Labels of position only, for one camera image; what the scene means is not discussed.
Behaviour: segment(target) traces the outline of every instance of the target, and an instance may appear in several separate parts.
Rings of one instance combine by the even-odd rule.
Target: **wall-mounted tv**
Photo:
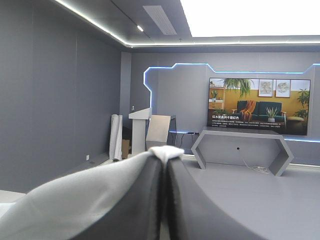
[[[307,135],[310,80],[210,78],[207,125]]]

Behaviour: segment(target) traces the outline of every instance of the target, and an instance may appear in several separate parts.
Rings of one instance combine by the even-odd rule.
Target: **gray wall panel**
[[[32,15],[29,1],[0,1],[0,189],[28,185],[32,158]]]
[[[32,178],[32,185],[36,185],[76,164],[76,31],[37,9],[33,21],[33,161],[26,164],[25,170],[37,176]]]
[[[109,149],[112,114],[119,114],[121,53],[102,42],[78,35],[75,140],[76,159]]]
[[[32,1],[0,1],[0,190],[27,192],[109,148],[121,52]]]

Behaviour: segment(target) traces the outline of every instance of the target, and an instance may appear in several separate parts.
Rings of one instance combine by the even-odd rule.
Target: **cloth cover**
[[[122,115],[111,116],[109,158],[122,160]]]

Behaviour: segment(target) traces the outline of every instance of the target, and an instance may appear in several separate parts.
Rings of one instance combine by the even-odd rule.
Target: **ceiling vent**
[[[177,35],[162,6],[143,6],[164,35]]]

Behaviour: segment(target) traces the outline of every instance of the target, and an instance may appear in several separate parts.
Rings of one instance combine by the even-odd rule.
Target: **ceiling light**
[[[141,32],[144,31],[144,29],[143,29],[141,26],[137,25],[136,27],[137,27]]]
[[[180,0],[193,37],[320,35],[315,0]]]

